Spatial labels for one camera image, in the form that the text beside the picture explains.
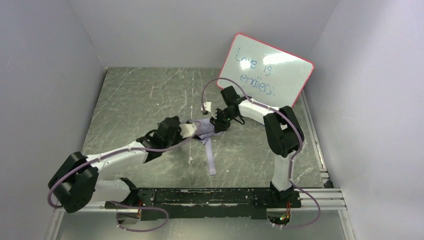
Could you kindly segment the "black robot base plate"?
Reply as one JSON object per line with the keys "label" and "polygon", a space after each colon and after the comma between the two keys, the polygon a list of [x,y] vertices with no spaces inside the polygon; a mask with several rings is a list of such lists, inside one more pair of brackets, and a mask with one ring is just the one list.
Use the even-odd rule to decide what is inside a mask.
{"label": "black robot base plate", "polygon": [[123,205],[142,207],[140,219],[238,218],[266,220],[268,209],[300,208],[300,194],[290,187],[278,192],[269,187],[224,188],[136,188],[130,185],[130,195],[119,204],[110,201],[106,209],[122,209]]}

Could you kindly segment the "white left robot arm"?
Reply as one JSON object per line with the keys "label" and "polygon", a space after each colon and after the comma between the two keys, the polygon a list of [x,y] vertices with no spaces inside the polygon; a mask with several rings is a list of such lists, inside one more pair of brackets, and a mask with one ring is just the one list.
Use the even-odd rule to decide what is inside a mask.
{"label": "white left robot arm", "polygon": [[156,129],[123,147],[91,155],[71,153],[48,182],[47,202],[67,213],[96,202],[141,207],[140,191],[133,182],[126,177],[117,180],[110,177],[188,143],[197,129],[195,122],[181,123],[178,116],[167,117]]}

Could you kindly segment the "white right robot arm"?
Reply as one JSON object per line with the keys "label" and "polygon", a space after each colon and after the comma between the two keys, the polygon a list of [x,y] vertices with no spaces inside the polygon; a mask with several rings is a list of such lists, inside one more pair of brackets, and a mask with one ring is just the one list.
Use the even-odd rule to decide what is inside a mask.
{"label": "white right robot arm", "polygon": [[220,93],[226,108],[216,108],[205,101],[201,104],[203,113],[211,115],[210,122],[215,132],[227,131],[231,121],[244,124],[245,118],[262,124],[268,146],[275,155],[270,190],[278,199],[291,195],[294,192],[294,158],[302,150],[305,140],[292,107],[276,108],[248,96],[241,97],[233,86],[224,88]]}

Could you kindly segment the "lilac and black folding umbrella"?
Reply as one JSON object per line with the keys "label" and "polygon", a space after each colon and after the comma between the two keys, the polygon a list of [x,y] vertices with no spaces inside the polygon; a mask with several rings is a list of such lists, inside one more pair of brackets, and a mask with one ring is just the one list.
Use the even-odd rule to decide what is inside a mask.
{"label": "lilac and black folding umbrella", "polygon": [[215,157],[212,148],[212,136],[220,136],[223,133],[215,133],[215,127],[210,122],[209,118],[195,119],[191,121],[197,125],[197,130],[195,132],[195,139],[202,143],[205,147],[206,152],[206,160],[209,175],[216,175],[216,167],[215,167]]}

